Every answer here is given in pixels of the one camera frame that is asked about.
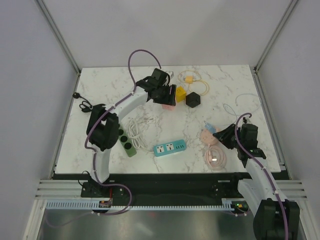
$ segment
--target aluminum frame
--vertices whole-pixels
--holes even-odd
[[[291,0],[290,1],[281,20],[279,21],[276,29],[274,30],[270,40],[268,41],[266,47],[264,48],[264,50],[261,54],[261,57],[259,58],[256,66],[251,68],[254,83],[255,83],[256,89],[257,89],[258,94],[259,94],[261,101],[262,101],[262,109],[263,109],[264,115],[266,117],[266,122],[267,122],[268,128],[271,133],[271,139],[273,141],[273,145],[275,147],[276,154],[278,156],[280,167],[282,170],[285,169],[286,158],[285,158],[285,155],[284,155],[283,150],[281,148],[279,138],[277,136],[276,127],[275,127],[275,124],[274,124],[274,121],[272,118],[272,114],[271,114],[269,105],[266,100],[266,96],[265,96],[263,87],[261,85],[261,81],[259,79],[258,73],[259,73],[259,70],[261,69],[266,57],[268,56],[270,50],[272,49],[274,43],[278,39],[278,37],[279,37],[280,33],[282,32],[282,30],[284,29],[287,21],[289,20],[290,16],[294,12],[294,9],[296,8],[299,1],[300,0]],[[80,74],[81,74],[81,69],[80,69],[79,65],[77,64],[76,60],[74,59],[67,43],[65,42],[59,28],[57,27],[53,17],[50,14],[50,11],[48,10],[48,7],[44,3],[44,1],[43,0],[35,0],[35,3],[38,5],[39,9],[43,13],[44,18],[47,21],[47,23],[49,24],[49,27],[51,28],[58,43],[60,44],[62,51],[65,53],[68,61],[70,62],[70,64],[72,65],[72,67],[74,68],[75,72],[78,75],[78,78],[77,78],[77,81],[76,81],[75,87],[74,87],[74,89],[76,89],[78,86],[78,82],[79,82],[79,78],[80,78]],[[64,124],[61,128],[61,131],[60,131],[60,138],[59,138],[59,141],[56,145],[54,155],[52,158],[52,168],[51,168],[50,174],[48,176],[49,179],[53,176],[53,172],[54,172],[54,169],[56,166],[56,161],[58,159],[59,151],[60,151],[62,141],[64,138],[64,132],[66,130],[66,126],[67,126],[68,119],[70,116],[72,103],[73,103],[73,99],[71,98],[69,108],[68,108],[68,111],[65,116],[65,121],[64,121]],[[311,239],[311,240],[320,239],[319,230],[318,230],[317,226],[315,225],[314,216],[312,214],[311,207],[310,207],[309,201],[307,199],[307,196],[304,192],[302,183],[300,181],[292,181],[292,180],[281,181],[281,182],[277,181],[277,183],[279,184],[279,187],[281,189],[284,188],[283,191],[288,196],[288,198],[290,198],[292,200],[296,200],[298,202],[300,209],[301,209],[301,214],[300,214],[300,223],[301,224],[299,226],[303,229],[303,232],[305,234],[306,239]],[[23,235],[24,240],[37,239],[37,236],[39,234],[40,225],[41,225],[44,211],[45,211],[45,206],[47,204],[48,199],[58,198],[58,197],[63,198],[63,199],[69,198],[69,199],[74,199],[74,200],[79,200],[79,201],[81,201],[81,199],[82,199],[80,197],[81,188],[79,187],[78,182],[76,182],[76,185],[77,185],[76,186],[75,181],[42,180],[42,181],[40,181],[40,185],[41,185],[41,189],[38,190],[37,195],[35,196],[35,200],[34,200],[34,203],[32,206],[32,210],[31,210],[31,214],[29,216],[29,220],[28,220],[28,223],[27,223],[24,235]]]

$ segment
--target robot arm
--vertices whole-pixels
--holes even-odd
[[[106,114],[93,130],[89,137],[89,142],[98,147],[95,166],[98,179],[103,183],[110,175],[109,161],[112,147],[116,144],[119,137],[119,122],[129,114],[133,109],[145,104],[149,100],[154,103],[165,105],[176,105],[176,85],[170,83],[168,73],[155,69],[151,76],[136,83],[136,91],[131,97],[118,104],[113,110]],[[98,104],[93,106],[86,134],[88,135],[97,120],[113,105],[105,106]],[[94,173],[91,171],[91,177],[96,181]]]
[[[298,237],[300,208],[296,202],[289,201],[278,187],[273,175],[266,167],[261,167],[251,159],[238,145],[235,138],[235,124],[221,132],[213,134],[228,149],[237,149],[238,158],[250,174],[251,179],[238,181],[238,191],[244,197],[253,213],[253,231],[257,240],[285,239],[285,224],[280,203],[275,195],[278,194],[282,202],[288,225],[289,240]],[[243,119],[243,125],[237,129],[237,134],[244,148],[258,160],[262,166],[267,165],[266,155],[258,148],[258,127]]]

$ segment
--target yellow block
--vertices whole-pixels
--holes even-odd
[[[193,76],[186,76],[184,81],[185,81],[187,84],[192,84],[193,79],[194,79]]]
[[[177,87],[177,89],[175,90],[175,100],[179,103],[185,100],[186,96],[187,92],[184,90],[184,88],[182,86]]]

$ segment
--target gray wall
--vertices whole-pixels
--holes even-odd
[[[260,77],[292,175],[320,224],[320,1],[302,0]]]
[[[255,65],[290,0],[44,0],[80,67]],[[137,54],[135,66],[154,59]]]
[[[0,1],[1,239],[23,235],[76,79],[34,1]]]

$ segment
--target black cable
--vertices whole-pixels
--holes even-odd
[[[170,80],[171,80],[171,77],[169,74],[167,74],[167,77],[168,77],[168,83],[166,84],[167,86],[169,86],[169,83],[170,83]]]
[[[81,96],[80,93],[74,92],[72,97],[75,98],[75,99],[79,99],[80,98],[80,99],[84,100],[79,104],[79,108],[81,108],[82,112],[89,113],[89,112],[92,111],[94,106],[86,98]]]
[[[81,174],[84,174],[84,173],[87,173],[88,175],[90,175],[88,171],[83,171]],[[84,185],[80,183],[80,179],[78,179],[78,183],[80,184],[81,187],[84,187]]]

